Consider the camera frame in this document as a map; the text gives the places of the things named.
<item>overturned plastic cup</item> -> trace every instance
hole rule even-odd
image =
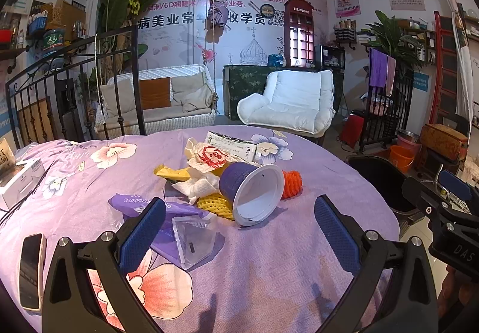
[[[219,190],[233,203],[235,221],[253,226],[276,209],[284,190],[283,171],[274,164],[232,163],[219,179]]]

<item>purple tablecloth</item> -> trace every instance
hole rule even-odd
[[[282,137],[249,126],[213,126],[79,145],[58,140],[30,149],[25,159],[40,157],[45,168],[53,166],[37,192],[0,229],[0,279],[15,303],[19,306],[24,237],[45,234],[46,281],[61,237],[91,241],[106,230],[117,230],[123,218],[108,203],[116,193],[163,197],[165,180],[153,169],[161,163],[174,169],[186,166],[187,139],[203,141],[209,130],[263,142],[262,161],[299,171],[302,193],[281,201],[267,220],[251,228],[219,218],[213,254],[188,273],[149,251],[128,276],[130,284],[166,333],[316,331],[352,279],[315,221],[316,197],[327,194],[342,213],[385,239],[398,239],[398,222],[379,193],[325,149],[292,134]],[[91,277],[107,320],[120,326],[98,277],[95,273]],[[378,292],[364,320],[374,314],[379,299]],[[41,316],[21,310],[40,332]]]

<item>qr code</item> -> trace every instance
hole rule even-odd
[[[268,20],[268,25],[284,26],[284,11],[276,10],[275,16]]]

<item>white armchair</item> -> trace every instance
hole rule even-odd
[[[270,127],[320,138],[334,116],[332,72],[276,71],[268,75],[263,95],[238,103],[245,125]]]

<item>blue sign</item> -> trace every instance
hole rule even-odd
[[[15,125],[18,125],[18,122],[16,121],[15,118],[16,112],[13,110],[13,122]],[[10,117],[8,115],[8,112],[0,114],[0,137],[6,135],[8,132],[10,132],[11,126],[10,126]]]
[[[413,87],[427,92],[429,87],[429,76],[420,72],[414,72]]]

